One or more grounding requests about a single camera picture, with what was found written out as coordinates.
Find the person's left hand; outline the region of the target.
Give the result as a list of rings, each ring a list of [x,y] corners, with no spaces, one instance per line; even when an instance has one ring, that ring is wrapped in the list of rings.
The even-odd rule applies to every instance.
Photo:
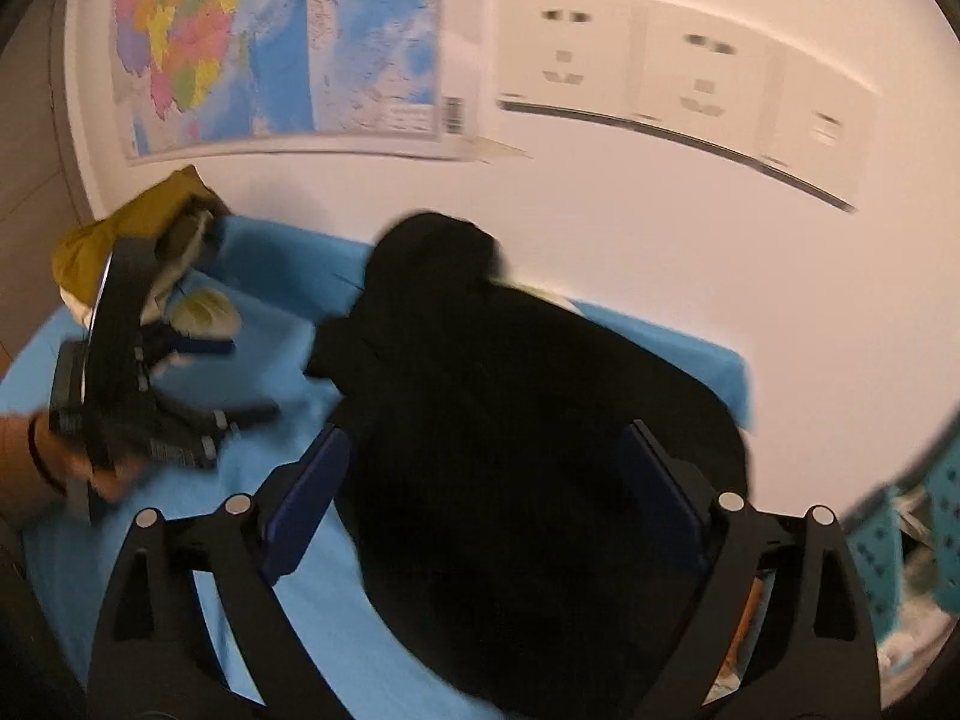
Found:
[[[82,449],[50,432],[46,411],[2,416],[2,518],[15,530],[62,504],[69,481],[117,502],[145,470],[136,458],[96,468]]]

